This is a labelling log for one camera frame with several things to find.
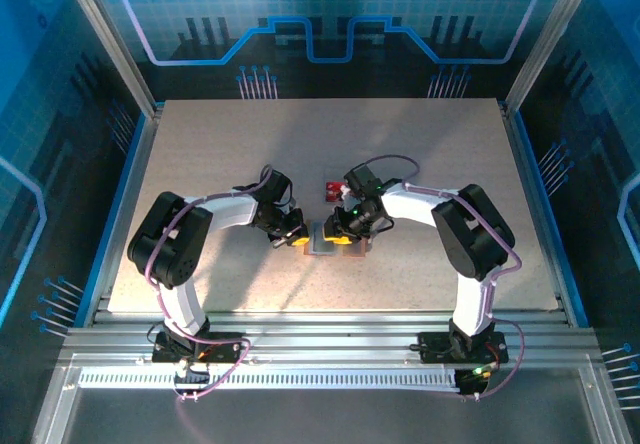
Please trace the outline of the grey card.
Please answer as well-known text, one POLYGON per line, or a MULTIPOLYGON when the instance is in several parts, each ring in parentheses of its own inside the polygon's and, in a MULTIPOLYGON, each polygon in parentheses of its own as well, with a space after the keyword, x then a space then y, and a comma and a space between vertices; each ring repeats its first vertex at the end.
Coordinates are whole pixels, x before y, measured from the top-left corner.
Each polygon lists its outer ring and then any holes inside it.
POLYGON ((336 256, 338 247, 333 241, 327 241, 323 235, 324 224, 322 221, 312 221, 310 224, 310 241, 308 254, 311 256, 336 256))

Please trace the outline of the brown leather card holder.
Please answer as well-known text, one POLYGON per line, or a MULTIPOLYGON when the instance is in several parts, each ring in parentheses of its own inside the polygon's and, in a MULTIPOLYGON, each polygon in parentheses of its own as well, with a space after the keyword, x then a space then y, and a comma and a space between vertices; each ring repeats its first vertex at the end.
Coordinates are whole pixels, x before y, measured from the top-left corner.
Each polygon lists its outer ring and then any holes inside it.
MULTIPOLYGON (((312 221, 307 222, 310 241, 310 224, 312 221)), ((308 243, 303 247, 304 254, 308 254, 308 243)), ((357 242, 351 242, 349 245, 337 245, 339 251, 336 256, 313 256, 313 257, 351 257, 351 258, 364 258, 367 252, 367 241, 360 240, 357 242)))

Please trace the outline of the black electronics board with LED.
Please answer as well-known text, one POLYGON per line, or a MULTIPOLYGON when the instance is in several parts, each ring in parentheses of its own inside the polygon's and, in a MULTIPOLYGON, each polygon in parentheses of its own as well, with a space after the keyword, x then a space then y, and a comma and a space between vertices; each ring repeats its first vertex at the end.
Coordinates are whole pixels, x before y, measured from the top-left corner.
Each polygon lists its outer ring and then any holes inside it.
POLYGON ((478 398, 487 390, 494 369, 493 364, 485 364, 473 369, 456 370, 454 377, 459 394, 478 398))

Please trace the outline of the aluminium front frame rail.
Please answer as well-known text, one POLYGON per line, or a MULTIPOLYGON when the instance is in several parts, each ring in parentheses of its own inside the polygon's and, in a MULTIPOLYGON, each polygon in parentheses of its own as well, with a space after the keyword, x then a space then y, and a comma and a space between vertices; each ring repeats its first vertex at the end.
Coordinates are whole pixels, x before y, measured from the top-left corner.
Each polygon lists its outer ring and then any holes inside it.
MULTIPOLYGON (((70 330, 59 358, 81 365, 148 364, 154 314, 100 312, 92 326, 70 330)), ((239 332, 252 343, 248 362, 291 367, 416 367, 409 347, 421 332, 445 332, 447 312, 219 312, 218 332, 239 332)), ((562 311, 501 313, 510 359, 526 369, 579 368, 600 363, 591 328, 572 327, 562 311)))

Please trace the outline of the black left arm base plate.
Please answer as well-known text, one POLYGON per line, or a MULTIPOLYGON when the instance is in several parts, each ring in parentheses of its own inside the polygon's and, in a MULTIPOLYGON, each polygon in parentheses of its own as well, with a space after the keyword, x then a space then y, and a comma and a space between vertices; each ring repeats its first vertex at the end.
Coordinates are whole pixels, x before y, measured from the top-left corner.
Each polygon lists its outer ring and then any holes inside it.
POLYGON ((239 341, 241 333, 206 332, 201 339, 229 340, 229 343, 205 344, 179 337, 169 331, 160 331, 153 345, 151 361, 153 363, 176 364, 181 359, 192 363, 233 364, 240 357, 243 344, 239 341))

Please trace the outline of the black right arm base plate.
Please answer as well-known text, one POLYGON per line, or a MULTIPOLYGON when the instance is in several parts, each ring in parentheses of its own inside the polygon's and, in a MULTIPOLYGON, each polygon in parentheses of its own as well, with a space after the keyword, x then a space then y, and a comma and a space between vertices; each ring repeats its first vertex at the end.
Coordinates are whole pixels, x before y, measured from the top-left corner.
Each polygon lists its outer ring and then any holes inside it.
POLYGON ((492 332, 471 341, 458 333, 422 332, 412 345, 424 364, 508 363, 509 353, 504 334, 492 332))

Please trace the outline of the aluminium left side rail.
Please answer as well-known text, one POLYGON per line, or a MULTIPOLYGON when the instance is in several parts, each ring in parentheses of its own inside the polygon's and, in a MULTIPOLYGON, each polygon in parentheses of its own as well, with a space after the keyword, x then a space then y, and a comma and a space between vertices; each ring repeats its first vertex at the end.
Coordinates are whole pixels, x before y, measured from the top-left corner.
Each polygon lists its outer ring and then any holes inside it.
POLYGON ((76 312, 75 328, 83 328, 92 324, 104 292, 109 291, 115 283, 163 109, 164 104, 160 103, 153 117, 142 116, 136 126, 84 293, 76 312))

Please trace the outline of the aluminium right side rail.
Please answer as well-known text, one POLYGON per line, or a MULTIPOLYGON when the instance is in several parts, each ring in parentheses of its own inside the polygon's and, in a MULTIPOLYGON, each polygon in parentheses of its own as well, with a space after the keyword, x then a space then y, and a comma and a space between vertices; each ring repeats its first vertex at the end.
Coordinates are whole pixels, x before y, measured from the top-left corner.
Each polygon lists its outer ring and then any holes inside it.
POLYGON ((510 111, 504 101, 499 100, 498 106, 551 283, 560 297, 569 325, 587 328, 589 320, 564 250, 549 197, 543 186, 524 121, 520 113, 510 111))

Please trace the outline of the aluminium left frame post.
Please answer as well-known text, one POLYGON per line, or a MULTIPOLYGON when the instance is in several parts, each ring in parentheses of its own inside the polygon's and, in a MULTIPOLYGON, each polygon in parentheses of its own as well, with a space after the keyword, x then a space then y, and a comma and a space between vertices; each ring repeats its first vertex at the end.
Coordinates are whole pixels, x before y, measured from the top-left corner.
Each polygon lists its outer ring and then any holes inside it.
POLYGON ((124 39, 101 0, 76 0, 116 67, 122 81, 146 118, 156 116, 155 99, 124 39))

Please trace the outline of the aluminium frame post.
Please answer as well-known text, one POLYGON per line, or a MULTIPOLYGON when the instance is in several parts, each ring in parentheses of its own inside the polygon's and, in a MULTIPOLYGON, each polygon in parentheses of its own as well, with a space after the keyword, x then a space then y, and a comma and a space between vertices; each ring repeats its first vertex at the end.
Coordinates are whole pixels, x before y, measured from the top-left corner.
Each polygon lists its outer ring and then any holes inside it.
POLYGON ((124 39, 101 0, 76 0, 116 67, 122 81, 146 118, 156 116, 155 99, 124 39))
POLYGON ((504 101, 513 116, 524 103, 582 0, 557 0, 504 101))

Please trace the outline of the aluminium right frame post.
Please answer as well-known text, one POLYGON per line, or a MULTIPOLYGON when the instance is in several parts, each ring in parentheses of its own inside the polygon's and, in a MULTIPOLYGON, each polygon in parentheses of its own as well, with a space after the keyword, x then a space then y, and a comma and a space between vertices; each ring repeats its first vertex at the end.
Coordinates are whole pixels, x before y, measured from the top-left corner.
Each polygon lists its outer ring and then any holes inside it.
POLYGON ((504 101, 513 116, 524 103, 582 0, 557 0, 504 101))

